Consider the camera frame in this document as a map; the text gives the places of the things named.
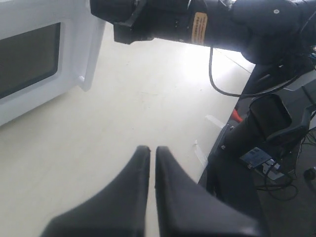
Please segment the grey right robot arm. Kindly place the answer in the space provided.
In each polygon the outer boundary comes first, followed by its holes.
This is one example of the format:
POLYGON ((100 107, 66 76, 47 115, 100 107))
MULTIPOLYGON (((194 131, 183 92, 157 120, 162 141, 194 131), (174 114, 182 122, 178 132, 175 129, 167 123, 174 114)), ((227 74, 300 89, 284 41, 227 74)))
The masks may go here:
POLYGON ((239 95, 277 92, 316 66, 313 0, 92 0, 123 44, 155 38, 236 51, 255 65, 239 95))

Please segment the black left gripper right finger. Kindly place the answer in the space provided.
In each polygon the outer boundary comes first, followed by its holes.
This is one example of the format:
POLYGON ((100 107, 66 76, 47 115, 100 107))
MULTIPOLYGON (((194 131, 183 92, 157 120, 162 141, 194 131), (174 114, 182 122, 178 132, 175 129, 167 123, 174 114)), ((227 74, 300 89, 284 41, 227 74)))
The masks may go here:
POLYGON ((155 189, 162 237, 257 237, 254 219, 209 194, 166 146, 156 150, 155 189))

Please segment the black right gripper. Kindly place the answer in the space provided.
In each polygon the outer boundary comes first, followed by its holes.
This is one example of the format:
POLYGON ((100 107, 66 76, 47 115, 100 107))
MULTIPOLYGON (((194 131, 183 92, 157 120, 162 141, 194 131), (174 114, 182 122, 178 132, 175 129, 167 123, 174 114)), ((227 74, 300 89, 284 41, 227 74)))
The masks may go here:
POLYGON ((92 0, 91 14, 113 25, 114 41, 154 38, 197 45, 230 45, 219 28, 217 0, 92 0))

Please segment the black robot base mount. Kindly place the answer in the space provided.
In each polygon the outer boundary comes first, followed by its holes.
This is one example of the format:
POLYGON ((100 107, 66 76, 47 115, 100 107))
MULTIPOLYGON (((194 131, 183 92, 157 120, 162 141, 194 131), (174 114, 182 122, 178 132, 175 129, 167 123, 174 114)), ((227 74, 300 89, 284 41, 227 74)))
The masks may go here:
POLYGON ((257 222, 261 237, 271 236, 252 173, 240 157, 265 139, 262 122, 266 98, 254 100, 249 115, 239 124, 226 123, 208 155, 199 184, 222 201, 257 222))

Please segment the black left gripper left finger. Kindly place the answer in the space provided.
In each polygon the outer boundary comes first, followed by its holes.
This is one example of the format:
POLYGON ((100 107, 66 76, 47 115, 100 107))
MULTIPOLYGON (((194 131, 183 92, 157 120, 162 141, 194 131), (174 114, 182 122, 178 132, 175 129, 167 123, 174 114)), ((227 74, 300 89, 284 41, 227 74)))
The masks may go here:
POLYGON ((138 146, 103 190, 53 218, 43 237, 143 237, 150 176, 150 148, 138 146))

